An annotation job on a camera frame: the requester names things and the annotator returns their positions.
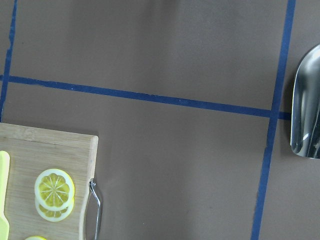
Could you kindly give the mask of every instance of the lemon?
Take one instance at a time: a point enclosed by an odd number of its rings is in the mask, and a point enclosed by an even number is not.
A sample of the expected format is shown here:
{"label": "lemon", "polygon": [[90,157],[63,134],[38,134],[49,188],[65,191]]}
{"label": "lemon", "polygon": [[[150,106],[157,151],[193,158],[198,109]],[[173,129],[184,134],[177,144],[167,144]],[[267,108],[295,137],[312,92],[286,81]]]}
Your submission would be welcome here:
{"label": "lemon", "polygon": [[55,223],[64,220],[66,217],[70,215],[72,209],[74,208],[75,200],[73,199],[71,204],[67,208],[60,211],[50,211],[44,208],[40,205],[37,199],[34,200],[34,204],[36,211],[43,219]]}
{"label": "lemon", "polygon": [[46,239],[42,236],[30,236],[30,237],[27,237],[25,240],[46,240]]}
{"label": "lemon", "polygon": [[47,169],[36,178],[34,194],[45,209],[58,212],[72,203],[75,185],[65,171],[57,168]]}

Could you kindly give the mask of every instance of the citrus slice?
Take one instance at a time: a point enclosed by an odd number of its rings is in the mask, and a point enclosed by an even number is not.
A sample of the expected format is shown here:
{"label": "citrus slice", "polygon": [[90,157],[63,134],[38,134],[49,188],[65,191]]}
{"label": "citrus slice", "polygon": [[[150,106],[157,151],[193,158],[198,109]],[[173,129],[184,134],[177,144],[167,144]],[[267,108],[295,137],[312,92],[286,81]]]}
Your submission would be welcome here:
{"label": "citrus slice", "polygon": [[60,211],[50,211],[48,209],[45,209],[43,206],[40,205],[37,199],[34,200],[35,208],[38,214],[45,220],[49,222],[60,222],[64,220],[66,217],[70,215],[72,212],[72,209],[74,208],[75,200],[72,199],[71,204]]}
{"label": "citrus slice", "polygon": [[25,240],[46,240],[46,239],[42,236],[30,236],[30,237],[27,237]]}
{"label": "citrus slice", "polygon": [[34,194],[47,210],[57,212],[66,209],[75,196],[75,185],[63,170],[52,168],[43,171],[36,178]]}

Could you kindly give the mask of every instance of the yellow handle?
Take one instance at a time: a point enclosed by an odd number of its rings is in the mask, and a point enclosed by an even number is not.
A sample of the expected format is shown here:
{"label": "yellow handle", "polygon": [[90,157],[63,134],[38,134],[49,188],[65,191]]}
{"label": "yellow handle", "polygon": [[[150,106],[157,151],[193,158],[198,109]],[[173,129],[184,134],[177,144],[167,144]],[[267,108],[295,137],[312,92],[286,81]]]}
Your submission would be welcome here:
{"label": "yellow handle", "polygon": [[3,213],[5,210],[9,165],[9,154],[6,151],[0,151],[0,213]]}

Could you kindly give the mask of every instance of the cutting board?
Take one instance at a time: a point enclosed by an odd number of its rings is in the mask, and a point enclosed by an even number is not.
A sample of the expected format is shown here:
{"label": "cutting board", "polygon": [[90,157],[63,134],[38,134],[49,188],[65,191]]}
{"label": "cutting board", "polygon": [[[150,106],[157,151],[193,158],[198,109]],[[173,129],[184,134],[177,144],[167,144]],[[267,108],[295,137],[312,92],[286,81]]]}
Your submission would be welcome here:
{"label": "cutting board", "polygon": [[[98,137],[72,132],[0,123],[0,150],[10,155],[4,214],[9,240],[38,235],[47,240],[85,240],[89,181],[94,177]],[[75,186],[74,208],[60,222],[40,217],[34,185],[46,169],[66,171]]]}

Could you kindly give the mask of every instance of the fruit slice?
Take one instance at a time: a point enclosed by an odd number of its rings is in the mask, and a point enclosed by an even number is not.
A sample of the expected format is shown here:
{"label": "fruit slice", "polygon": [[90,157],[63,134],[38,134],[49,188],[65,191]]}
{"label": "fruit slice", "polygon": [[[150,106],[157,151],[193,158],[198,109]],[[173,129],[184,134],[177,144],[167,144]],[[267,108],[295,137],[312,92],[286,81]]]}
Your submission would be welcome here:
{"label": "fruit slice", "polygon": [[43,171],[35,180],[34,194],[47,210],[56,212],[66,209],[75,196],[75,185],[63,170],[52,168]]}
{"label": "fruit slice", "polygon": [[49,222],[60,222],[70,215],[74,208],[75,200],[72,199],[71,204],[61,211],[50,211],[40,205],[37,199],[34,200],[35,208],[38,214]]}
{"label": "fruit slice", "polygon": [[27,237],[25,240],[46,240],[46,239],[42,236],[30,236],[30,237]]}

